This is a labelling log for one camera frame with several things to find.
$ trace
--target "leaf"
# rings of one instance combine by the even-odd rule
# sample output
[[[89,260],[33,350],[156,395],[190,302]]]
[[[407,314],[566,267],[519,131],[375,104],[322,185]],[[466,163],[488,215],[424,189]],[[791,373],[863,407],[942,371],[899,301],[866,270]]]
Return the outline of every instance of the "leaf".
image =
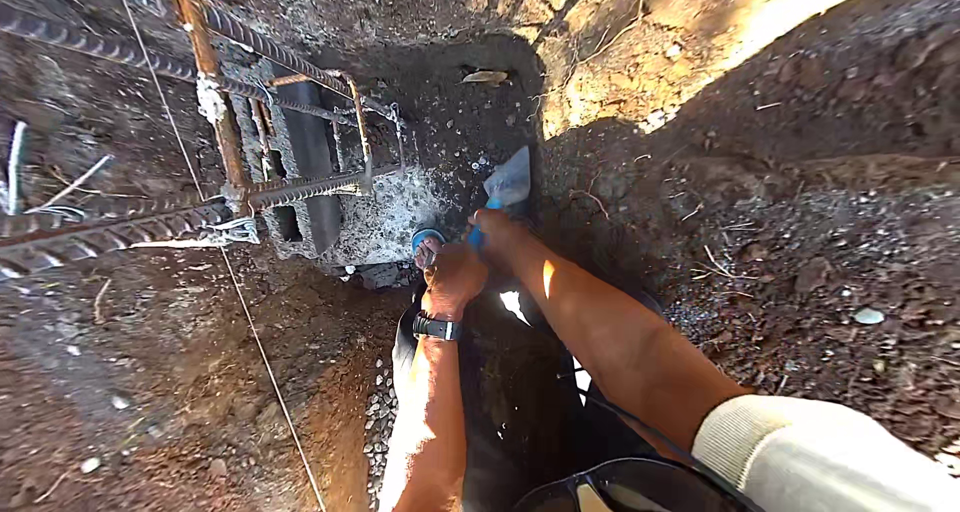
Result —
[[[465,76],[460,83],[490,83],[494,87],[499,87],[506,80],[507,72],[505,71],[481,70]]]

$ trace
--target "trowel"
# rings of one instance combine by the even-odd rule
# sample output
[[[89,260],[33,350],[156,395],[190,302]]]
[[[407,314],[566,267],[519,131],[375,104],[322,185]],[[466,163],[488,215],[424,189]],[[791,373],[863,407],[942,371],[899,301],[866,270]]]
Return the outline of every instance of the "trowel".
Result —
[[[483,188],[487,209],[506,209],[526,201],[530,196],[530,147],[517,150],[506,163],[493,167],[493,174],[484,180]],[[479,252],[484,238],[480,227],[475,226],[466,241]]]

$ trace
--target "blue handle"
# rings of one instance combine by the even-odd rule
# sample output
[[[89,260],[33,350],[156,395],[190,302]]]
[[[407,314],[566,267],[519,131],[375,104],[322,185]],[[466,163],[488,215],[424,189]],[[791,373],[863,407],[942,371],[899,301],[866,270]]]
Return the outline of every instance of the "blue handle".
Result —
[[[503,208],[503,204],[500,202],[500,199],[496,197],[490,197],[486,200],[486,209],[499,210]],[[479,225],[474,225],[473,230],[469,235],[466,236],[466,243],[470,245],[477,253],[480,253],[480,248],[483,248],[483,245],[487,242],[487,236],[480,230]]]

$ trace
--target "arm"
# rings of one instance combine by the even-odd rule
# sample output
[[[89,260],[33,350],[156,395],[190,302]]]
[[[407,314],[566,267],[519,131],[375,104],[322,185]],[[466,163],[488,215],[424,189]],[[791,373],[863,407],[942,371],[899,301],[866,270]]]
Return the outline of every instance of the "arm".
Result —
[[[447,244],[423,271],[427,317],[458,322],[483,287],[487,269],[475,252]],[[380,510],[460,510],[467,437],[457,342],[424,336],[406,382],[394,383],[399,410],[380,493]]]
[[[480,210],[470,222],[487,235],[489,256],[530,291],[604,396],[681,448],[692,448],[712,409],[746,394],[656,313],[559,257],[505,214]]]

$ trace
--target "hand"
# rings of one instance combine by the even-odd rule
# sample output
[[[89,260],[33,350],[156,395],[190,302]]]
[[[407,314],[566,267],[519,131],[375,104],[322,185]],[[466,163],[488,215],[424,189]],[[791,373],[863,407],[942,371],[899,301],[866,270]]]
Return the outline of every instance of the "hand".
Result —
[[[479,229],[485,235],[484,245],[481,248],[483,257],[494,268],[512,272],[512,254],[518,245],[530,239],[530,231],[526,225],[512,221],[500,210],[490,208],[477,210],[467,221],[473,225],[474,229]]]
[[[423,269],[423,278],[427,287],[420,307],[427,317],[457,322],[463,319],[467,303],[483,290],[487,266],[469,246],[444,244],[433,264]]]

